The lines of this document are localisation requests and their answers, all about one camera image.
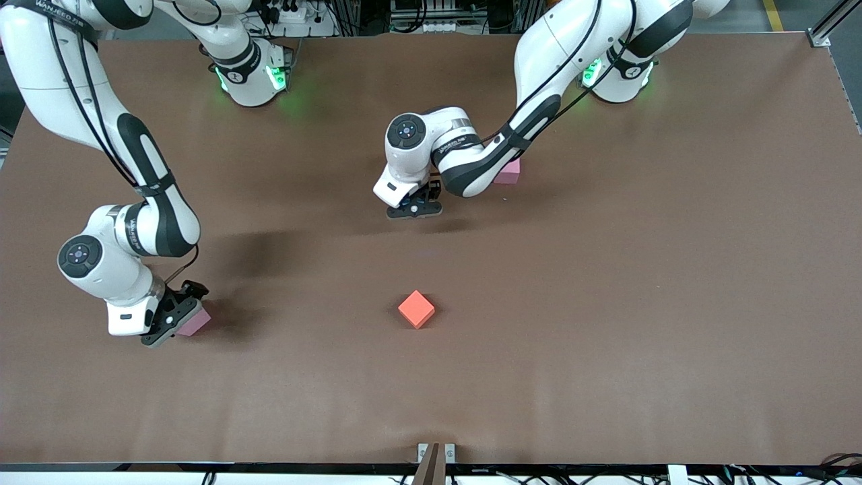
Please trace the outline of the white power strip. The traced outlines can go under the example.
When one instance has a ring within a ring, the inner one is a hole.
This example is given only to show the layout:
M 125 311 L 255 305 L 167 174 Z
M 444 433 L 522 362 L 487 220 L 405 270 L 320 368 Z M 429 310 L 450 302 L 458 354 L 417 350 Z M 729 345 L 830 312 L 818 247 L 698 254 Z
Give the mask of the white power strip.
M 324 0 L 252 0 L 247 15 L 255 29 L 268 36 L 341 36 L 341 28 Z
M 449 33 L 476 24 L 482 10 L 472 0 L 389 0 L 390 31 Z

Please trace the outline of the aluminium frame profile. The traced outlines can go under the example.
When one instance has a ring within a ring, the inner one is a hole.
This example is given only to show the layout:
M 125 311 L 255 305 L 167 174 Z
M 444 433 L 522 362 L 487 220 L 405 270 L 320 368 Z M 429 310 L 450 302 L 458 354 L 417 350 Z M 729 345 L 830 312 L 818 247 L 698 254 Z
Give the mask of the aluminium frame profile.
M 807 29 L 807 39 L 812 47 L 830 46 L 829 34 L 838 27 L 844 20 L 849 18 L 859 6 L 862 5 L 862 0 L 838 0 L 825 15 Z

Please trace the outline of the orange foam cube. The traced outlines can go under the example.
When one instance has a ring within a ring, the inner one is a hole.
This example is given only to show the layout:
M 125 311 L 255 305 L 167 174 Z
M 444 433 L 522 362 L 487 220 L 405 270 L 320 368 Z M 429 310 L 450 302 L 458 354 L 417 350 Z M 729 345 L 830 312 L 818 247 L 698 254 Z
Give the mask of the orange foam cube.
M 397 310 L 414 329 L 421 329 L 434 316 L 436 308 L 424 294 L 415 290 L 398 304 Z

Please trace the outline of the brown table cover sheet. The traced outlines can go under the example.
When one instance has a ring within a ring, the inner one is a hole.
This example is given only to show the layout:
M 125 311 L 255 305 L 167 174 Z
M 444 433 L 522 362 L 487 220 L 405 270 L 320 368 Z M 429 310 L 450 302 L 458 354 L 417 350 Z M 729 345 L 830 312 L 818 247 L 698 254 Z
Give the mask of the brown table cover sheet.
M 514 36 L 302 43 L 241 108 L 194 41 L 104 41 L 202 223 L 212 320 L 107 332 L 57 251 L 135 201 L 25 114 L 0 169 L 0 461 L 819 464 L 862 453 L 862 136 L 802 33 L 687 34 L 585 98 L 515 185 L 390 221 L 385 129 L 515 105 Z M 418 290 L 435 306 L 414 329 Z

